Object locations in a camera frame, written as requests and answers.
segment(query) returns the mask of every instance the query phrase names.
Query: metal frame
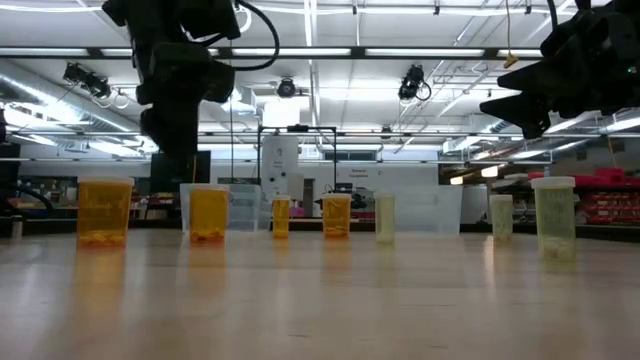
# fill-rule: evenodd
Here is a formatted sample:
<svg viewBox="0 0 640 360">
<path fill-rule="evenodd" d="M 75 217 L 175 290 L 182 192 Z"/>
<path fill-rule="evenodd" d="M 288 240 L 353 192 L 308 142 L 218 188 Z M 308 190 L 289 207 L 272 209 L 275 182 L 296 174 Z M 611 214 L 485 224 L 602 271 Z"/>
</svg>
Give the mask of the metal frame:
<svg viewBox="0 0 640 360">
<path fill-rule="evenodd" d="M 326 137 L 325 134 L 322 133 L 323 130 L 325 131 L 331 131 L 333 133 L 333 188 L 336 188 L 337 182 L 338 182 L 338 128 L 336 128 L 335 126 L 305 126 L 303 127 L 304 130 L 302 131 L 295 131 L 294 127 L 282 127 L 282 126 L 262 126 L 259 125 L 258 126 L 258 156 L 257 156 L 257 167 L 258 167 L 258 185 L 262 186 L 262 173 L 260 170 L 260 166 L 261 166 L 261 147 L 262 147 L 262 134 L 264 133 L 264 130 L 274 130 L 273 133 L 270 133 L 270 135 L 282 135 L 282 134 L 292 134 L 292 135 L 299 135 L 299 134 L 309 134 L 310 130 L 315 130 L 318 131 L 317 133 L 315 133 L 316 136 L 324 136 Z"/>
<path fill-rule="evenodd" d="M 125 162 L 125 163 L 150 163 L 150 159 L 73 159 L 73 158 L 0 158 L 0 163 L 7 162 L 42 162 L 42 163 L 113 163 L 113 162 Z M 231 163 L 231 159 L 215 159 L 211 160 L 212 163 Z M 254 163 L 256 160 L 234 160 L 234 163 Z M 302 164 L 328 164 L 331 160 L 302 160 L 299 163 Z M 473 166 L 495 166 L 495 165 L 553 165 L 553 160 L 549 161 L 536 161 L 536 160 L 511 160 L 511 159 L 496 159 L 496 160 L 371 160 L 371 161 L 348 161 L 349 164 L 415 164 L 415 165 L 473 165 Z"/>
<path fill-rule="evenodd" d="M 349 50 L 340 53 L 325 53 L 331 49 Z M 367 50 L 388 50 L 388 54 L 368 54 Z M 482 50 L 481 54 L 465 55 L 465 50 Z M 538 48 L 512 48 L 514 53 L 524 51 L 520 60 L 540 60 Z M 209 48 L 214 59 L 220 60 L 265 60 L 270 59 L 273 47 L 212 47 Z M 280 48 L 279 59 L 282 60 L 504 60 L 506 47 L 401 47 L 401 46 L 310 46 Z M 418 51 L 425 54 L 410 54 L 406 52 Z M 130 60 L 131 48 L 126 47 L 0 47 L 0 59 L 58 59 L 58 60 Z"/>
<path fill-rule="evenodd" d="M 274 128 L 274 127 L 262 127 L 262 130 L 268 129 L 284 129 L 286 128 Z M 480 132 L 450 132 L 450 131 L 423 131 L 423 132 L 391 132 L 391 133 L 383 133 L 379 131 L 337 131 L 336 127 L 309 127 L 309 130 L 313 129 L 326 129 L 332 130 L 336 129 L 334 132 L 334 139 L 338 137 L 362 137 L 362 138 L 379 138 L 383 136 L 392 136 L 392 137 L 416 137 L 416 138 L 443 138 L 443 137 L 464 137 L 464 136 L 480 136 L 486 138 L 522 138 L 522 134 L 518 133 L 480 133 Z M 247 132 L 233 132 L 230 131 L 200 131 L 198 132 L 198 137 L 227 137 L 227 136 L 235 136 L 235 137 L 252 137 L 252 136 L 260 136 L 260 129 L 258 132 L 255 131 L 247 131 Z M 106 131 L 40 131 L 40 130 L 20 130 L 20 131 L 7 131 L 7 136 L 11 135 L 40 135 L 40 136 L 136 136 L 143 135 L 140 132 L 106 132 Z M 304 137 L 322 137 L 326 136 L 322 133 L 280 133 L 282 136 L 304 136 Z M 611 134 L 598 134 L 598 133 L 551 133 L 551 134 L 543 134 L 541 139 L 598 139 L 598 138 L 611 138 L 611 139 L 638 139 L 640 138 L 640 132 L 616 132 Z"/>
</svg>

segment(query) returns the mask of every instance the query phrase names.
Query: cable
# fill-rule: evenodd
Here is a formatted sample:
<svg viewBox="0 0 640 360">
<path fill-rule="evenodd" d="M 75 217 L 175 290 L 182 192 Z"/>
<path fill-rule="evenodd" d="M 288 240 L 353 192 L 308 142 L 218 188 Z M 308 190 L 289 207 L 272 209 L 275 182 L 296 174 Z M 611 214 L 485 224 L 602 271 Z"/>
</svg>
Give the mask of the cable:
<svg viewBox="0 0 640 360">
<path fill-rule="evenodd" d="M 115 101 L 111 101 L 111 104 L 108 104 L 108 105 L 102 105 L 102 104 L 101 104 L 101 103 L 96 99 L 96 97 L 95 97 L 95 96 L 92 96 L 92 97 L 91 97 L 91 101 L 93 101 L 93 103 L 94 103 L 94 104 L 98 105 L 98 106 L 99 106 L 100 108 L 102 108 L 102 109 L 108 109 L 108 108 L 110 108 L 110 107 L 111 107 L 111 105 L 113 105 L 113 103 L 115 102 Z"/>
<path fill-rule="evenodd" d="M 260 11 L 260 9 L 256 8 L 255 6 L 249 4 L 244 0 L 237 0 L 237 2 L 238 4 L 249 9 L 250 11 L 253 11 L 256 15 L 258 15 L 260 19 L 262 19 L 262 21 L 264 21 L 264 23 L 269 28 L 269 31 L 271 31 L 271 34 L 273 35 L 273 44 L 275 47 L 275 51 L 273 52 L 273 56 L 271 57 L 271 59 L 269 59 L 264 64 L 255 65 L 255 66 L 242 66 L 242 67 L 236 67 L 234 69 L 236 71 L 256 71 L 256 70 L 266 69 L 269 66 L 273 65 L 273 63 L 276 62 L 276 60 L 278 59 L 278 56 L 280 55 L 280 38 L 278 37 L 278 31 L 276 30 L 275 26 L 273 26 L 273 23 L 271 22 L 271 20 L 269 20 L 269 18 L 262 11 Z"/>
<path fill-rule="evenodd" d="M 547 0 L 549 4 L 549 14 L 551 15 L 551 28 L 553 30 L 558 27 L 558 10 L 556 10 L 556 4 L 553 0 Z"/>
<path fill-rule="evenodd" d="M 431 86 L 429 86 L 429 84 L 427 84 L 426 81 L 422 81 L 422 87 L 420 88 L 420 90 L 422 90 L 424 88 L 427 88 L 429 90 L 429 95 L 427 95 L 427 97 L 425 97 L 425 98 L 421 98 L 416 93 L 416 99 L 418 99 L 420 101 L 427 101 L 427 100 L 429 100 L 431 98 L 431 95 L 433 94 L 433 91 L 431 90 Z"/>
<path fill-rule="evenodd" d="M 25 220 L 26 219 L 35 219 L 35 218 L 48 218 L 49 216 L 51 216 L 51 213 L 53 212 L 53 205 L 51 204 L 51 201 L 49 201 L 49 199 L 45 198 L 43 195 L 38 194 L 37 192 L 35 192 L 33 190 L 27 189 L 26 187 L 14 185 L 14 184 L 11 184 L 11 183 L 6 183 L 6 182 L 0 182 L 0 189 L 21 192 L 23 194 L 27 194 L 27 195 L 33 196 L 34 198 L 39 200 L 44 205 L 45 210 L 46 210 L 44 215 L 42 215 L 42 216 L 32 216 L 28 212 L 22 211 L 22 210 L 16 208 L 15 206 L 13 206 L 9 202 L 9 200 L 0 198 L 0 210 L 8 211 L 13 216 L 21 216 Z"/>
<path fill-rule="evenodd" d="M 123 97 L 127 102 L 124 105 L 118 105 L 116 104 L 116 102 L 118 101 L 118 98 Z M 127 107 L 129 107 L 129 104 L 131 103 L 131 101 L 129 100 L 129 97 L 126 95 L 123 95 L 122 92 L 120 92 L 120 90 L 118 90 L 118 93 L 116 94 L 116 97 L 113 99 L 113 106 L 115 106 L 116 108 L 120 109 L 120 110 L 124 110 Z"/>
<path fill-rule="evenodd" d="M 209 47 L 215 43 L 217 43 L 218 41 L 222 40 L 224 38 L 224 34 L 218 34 L 214 37 L 212 37 L 211 39 L 207 39 L 204 41 L 194 41 L 194 44 L 198 44 L 198 45 L 202 45 L 204 47 Z"/>
<path fill-rule="evenodd" d="M 609 140 L 609 152 L 611 153 L 611 160 L 613 160 L 613 167 L 617 168 L 618 163 L 616 162 L 616 154 L 613 151 L 613 144 L 611 144 L 611 137 L 607 136 L 607 140 Z"/>
</svg>

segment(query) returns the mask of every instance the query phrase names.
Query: ceiling duct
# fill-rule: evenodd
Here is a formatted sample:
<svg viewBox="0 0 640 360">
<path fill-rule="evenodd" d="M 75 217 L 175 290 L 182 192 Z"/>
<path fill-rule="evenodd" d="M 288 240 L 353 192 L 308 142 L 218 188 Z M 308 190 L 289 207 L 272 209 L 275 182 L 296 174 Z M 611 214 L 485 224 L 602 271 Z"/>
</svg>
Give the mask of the ceiling duct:
<svg viewBox="0 0 640 360">
<path fill-rule="evenodd" d="M 489 129 L 489 132 L 493 133 L 493 134 L 497 134 L 497 133 L 501 132 L 502 130 L 508 128 L 509 126 L 511 126 L 511 123 L 502 120 L 499 123 L 491 126 L 491 128 Z"/>
<path fill-rule="evenodd" d="M 91 116 L 97 122 L 103 123 L 105 127 L 109 125 L 119 131 L 139 130 L 138 124 L 133 120 L 103 109 L 93 102 L 68 91 L 68 89 L 24 70 L 8 60 L 0 60 L 0 82 L 11 87 L 25 102 L 33 100 L 44 104 L 59 102 L 79 113 Z"/>
</svg>

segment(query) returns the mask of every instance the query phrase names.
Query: table surface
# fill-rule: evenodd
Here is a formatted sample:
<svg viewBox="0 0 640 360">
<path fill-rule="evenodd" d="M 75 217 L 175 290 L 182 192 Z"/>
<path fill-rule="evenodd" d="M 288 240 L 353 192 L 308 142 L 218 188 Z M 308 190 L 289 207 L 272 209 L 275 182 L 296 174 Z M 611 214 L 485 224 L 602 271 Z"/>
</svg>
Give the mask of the table surface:
<svg viewBox="0 0 640 360">
<path fill-rule="evenodd" d="M 9 359 L 638 359 L 640 246 L 535 237 L 231 234 L 192 247 L 133 230 L 125 250 L 71 236 L 0 243 Z"/>
</svg>

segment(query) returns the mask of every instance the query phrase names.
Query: metal pipe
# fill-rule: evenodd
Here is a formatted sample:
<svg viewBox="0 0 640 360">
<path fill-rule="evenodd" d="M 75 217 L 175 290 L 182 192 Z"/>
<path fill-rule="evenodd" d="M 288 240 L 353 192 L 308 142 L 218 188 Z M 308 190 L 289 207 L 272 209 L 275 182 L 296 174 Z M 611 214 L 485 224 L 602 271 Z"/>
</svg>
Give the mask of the metal pipe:
<svg viewBox="0 0 640 360">
<path fill-rule="evenodd" d="M 150 159 L 65 159 L 66 162 L 74 162 L 74 163 L 150 163 Z M 214 159 L 211 162 L 231 162 L 231 159 Z M 38 163 L 60 163 L 60 158 L 41 158 L 41 159 L 26 159 L 26 158 L 0 158 L 0 162 L 9 162 L 9 163 L 28 163 L 28 162 L 38 162 Z M 257 163 L 258 160 L 240 160 L 241 163 Z M 299 160 L 299 163 L 333 163 L 334 169 L 337 170 L 338 163 L 343 164 L 353 164 L 353 163 L 376 163 L 376 164 L 427 164 L 427 165 L 549 165 L 550 161 L 523 161 L 523 160 L 513 160 L 513 159 L 496 159 L 491 161 L 462 161 L 462 160 L 371 160 L 371 161 L 348 161 L 348 160 Z"/>
<path fill-rule="evenodd" d="M 298 137 L 326 137 L 330 131 L 309 132 L 309 133 L 288 133 L 280 132 L 281 136 L 298 136 Z M 255 137 L 257 135 L 266 136 L 272 132 L 260 131 L 260 133 L 242 132 L 235 133 L 238 137 Z M 38 131 L 38 130 L 23 130 L 23 131 L 8 131 L 7 135 L 40 135 L 40 136 L 68 136 L 68 137 L 87 137 L 87 136 L 113 136 L 113 137 L 127 137 L 141 135 L 139 132 L 104 132 L 104 131 Z M 198 137 L 227 137 L 231 136 L 231 132 L 224 131 L 200 131 Z M 480 132 L 453 132 L 453 131 L 418 131 L 418 132 L 370 132 L 370 131 L 338 131 L 337 138 L 349 138 L 349 137 L 362 137 L 362 138 L 380 138 L 383 136 L 392 137 L 408 137 L 408 138 L 441 138 L 441 137 L 465 137 L 465 136 L 479 136 L 483 138 L 522 138 L 522 134 L 519 133 L 480 133 Z M 600 133 L 552 133 L 543 134 L 541 138 L 546 139 L 596 139 L 596 138 L 616 138 L 616 139 L 637 139 L 640 138 L 640 133 L 612 133 L 612 134 L 600 134 Z"/>
<path fill-rule="evenodd" d="M 304 9 L 301 9 L 297 4 L 286 3 L 280 1 L 255 1 L 256 7 L 263 11 L 272 11 L 272 12 L 286 12 L 289 14 L 304 14 Z M 350 14 L 352 11 L 352 5 L 348 3 L 342 4 L 319 4 L 318 5 L 318 15 L 326 16 L 326 15 L 339 15 L 339 14 Z M 416 6 L 416 5 L 406 5 L 406 4 L 380 4 L 380 5 L 371 5 L 364 6 L 359 9 L 362 13 L 367 14 L 407 14 L 407 15 L 433 15 L 435 11 L 434 5 L 424 5 L 424 6 Z M 512 15 L 525 15 L 526 8 L 521 6 L 515 6 L 511 9 Z M 549 7 L 544 6 L 532 6 L 532 13 L 537 14 L 548 14 Z M 558 12 L 558 15 L 574 15 L 573 11 L 564 11 Z M 447 6 L 440 5 L 440 15 L 465 15 L 465 16 L 501 16 L 505 15 L 504 11 L 497 10 L 487 10 L 480 8 L 478 6 Z"/>
</svg>

